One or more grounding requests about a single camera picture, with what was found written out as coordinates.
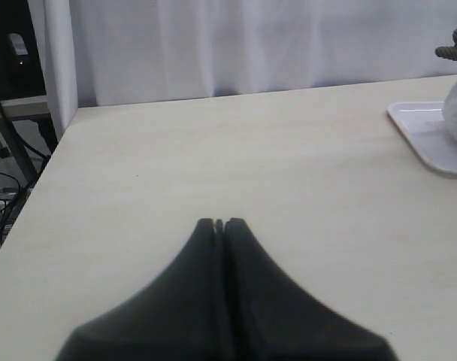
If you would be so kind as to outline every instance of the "white curtain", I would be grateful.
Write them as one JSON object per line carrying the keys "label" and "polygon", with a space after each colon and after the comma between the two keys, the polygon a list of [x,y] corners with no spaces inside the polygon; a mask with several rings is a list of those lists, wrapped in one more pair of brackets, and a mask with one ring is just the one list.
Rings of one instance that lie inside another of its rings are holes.
{"label": "white curtain", "polygon": [[77,106],[457,73],[434,55],[457,0],[29,2],[60,129]]}

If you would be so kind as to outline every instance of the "light wooden tabletop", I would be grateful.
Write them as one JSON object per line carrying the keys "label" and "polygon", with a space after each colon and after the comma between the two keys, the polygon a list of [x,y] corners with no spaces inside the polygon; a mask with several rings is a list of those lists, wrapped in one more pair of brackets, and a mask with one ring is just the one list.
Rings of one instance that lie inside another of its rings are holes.
{"label": "light wooden tabletop", "polygon": [[457,180],[386,116],[455,77],[80,109],[0,252],[0,361],[72,329],[243,217],[308,292],[402,360],[457,359]]}

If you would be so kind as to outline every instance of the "curtain fold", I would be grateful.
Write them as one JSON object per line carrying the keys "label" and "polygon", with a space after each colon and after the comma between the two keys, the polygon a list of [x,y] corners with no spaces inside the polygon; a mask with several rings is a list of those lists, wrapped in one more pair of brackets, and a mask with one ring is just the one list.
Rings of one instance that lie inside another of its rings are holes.
{"label": "curtain fold", "polygon": [[29,0],[50,108],[457,73],[457,0]]}

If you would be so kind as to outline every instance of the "white tray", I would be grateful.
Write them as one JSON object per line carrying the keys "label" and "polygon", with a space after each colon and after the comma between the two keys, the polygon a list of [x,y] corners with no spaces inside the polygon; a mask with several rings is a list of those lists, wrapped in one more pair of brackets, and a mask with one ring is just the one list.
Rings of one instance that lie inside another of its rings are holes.
{"label": "white tray", "polygon": [[429,168],[457,175],[457,143],[444,128],[442,107],[443,102],[400,102],[387,111]]}

